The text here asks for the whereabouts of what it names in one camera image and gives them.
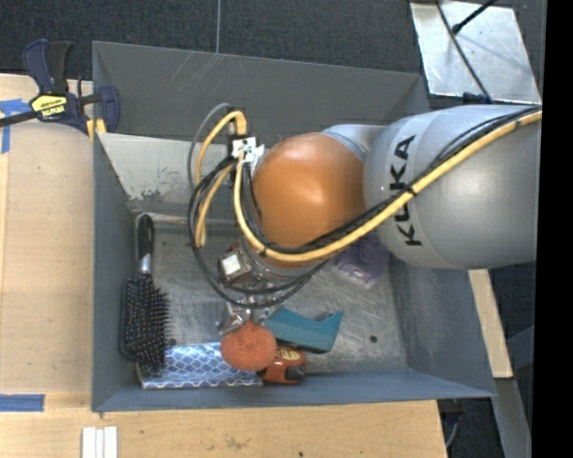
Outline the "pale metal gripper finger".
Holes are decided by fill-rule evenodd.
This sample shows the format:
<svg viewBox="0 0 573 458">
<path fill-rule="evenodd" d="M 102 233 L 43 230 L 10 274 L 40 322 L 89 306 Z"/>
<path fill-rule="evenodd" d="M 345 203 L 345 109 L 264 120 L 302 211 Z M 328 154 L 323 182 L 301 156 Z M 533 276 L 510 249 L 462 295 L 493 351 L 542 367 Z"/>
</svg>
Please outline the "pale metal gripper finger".
<svg viewBox="0 0 573 458">
<path fill-rule="evenodd" d="M 251 319 L 251 309 L 227 304 L 224 306 L 219 320 L 219 335 L 232 333 L 242 328 Z"/>
<path fill-rule="evenodd" d="M 226 287 L 242 285 L 252 278 L 251 266 L 240 249 L 224 253 L 218 259 L 219 276 Z"/>
</svg>

